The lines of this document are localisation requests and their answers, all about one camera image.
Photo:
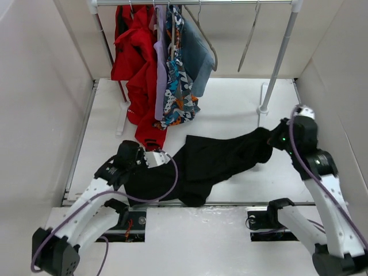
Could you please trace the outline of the black trousers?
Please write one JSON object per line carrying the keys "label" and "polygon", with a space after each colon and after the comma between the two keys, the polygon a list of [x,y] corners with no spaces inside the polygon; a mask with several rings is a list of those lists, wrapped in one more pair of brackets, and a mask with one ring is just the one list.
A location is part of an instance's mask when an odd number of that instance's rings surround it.
{"label": "black trousers", "polygon": [[202,206],[215,184],[270,159],[270,137],[271,131],[265,128],[228,140],[188,135],[173,162],[135,169],[125,191],[143,200],[160,197],[180,200],[189,207]]}

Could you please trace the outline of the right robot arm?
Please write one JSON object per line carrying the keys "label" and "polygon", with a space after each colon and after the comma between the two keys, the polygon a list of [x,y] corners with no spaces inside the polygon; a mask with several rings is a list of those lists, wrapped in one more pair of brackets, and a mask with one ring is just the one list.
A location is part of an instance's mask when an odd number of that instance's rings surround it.
{"label": "right robot arm", "polygon": [[315,202],[322,225],[318,227],[305,218],[288,198],[269,202],[267,222],[286,227],[304,245],[318,275],[365,273],[367,242],[348,213],[332,155],[317,147],[314,119],[283,118],[268,144],[289,154]]}

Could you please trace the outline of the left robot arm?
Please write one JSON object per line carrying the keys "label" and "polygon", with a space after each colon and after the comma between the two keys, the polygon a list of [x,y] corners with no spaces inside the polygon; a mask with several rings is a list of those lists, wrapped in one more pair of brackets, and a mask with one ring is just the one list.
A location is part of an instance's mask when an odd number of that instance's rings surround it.
{"label": "left robot arm", "polygon": [[117,153],[97,169],[61,223],[35,231],[30,265],[34,273],[73,275],[91,244],[108,229],[127,225],[126,196],[120,189],[132,170],[144,163],[144,152],[137,142],[124,140]]}

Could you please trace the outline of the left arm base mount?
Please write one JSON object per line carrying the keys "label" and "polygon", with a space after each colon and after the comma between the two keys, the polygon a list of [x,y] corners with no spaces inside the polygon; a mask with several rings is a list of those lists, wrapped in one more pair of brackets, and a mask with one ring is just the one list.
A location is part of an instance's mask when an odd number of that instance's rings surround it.
{"label": "left arm base mount", "polygon": [[146,211],[130,211],[119,217],[116,226],[110,228],[102,236],[108,242],[134,243],[145,241]]}

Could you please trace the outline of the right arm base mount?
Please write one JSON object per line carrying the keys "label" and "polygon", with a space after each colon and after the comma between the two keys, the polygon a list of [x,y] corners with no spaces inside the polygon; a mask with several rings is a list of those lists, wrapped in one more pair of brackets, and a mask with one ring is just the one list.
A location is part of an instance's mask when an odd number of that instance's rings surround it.
{"label": "right arm base mount", "polygon": [[273,223],[266,210],[249,210],[246,227],[252,242],[297,242],[298,239],[285,226]]}

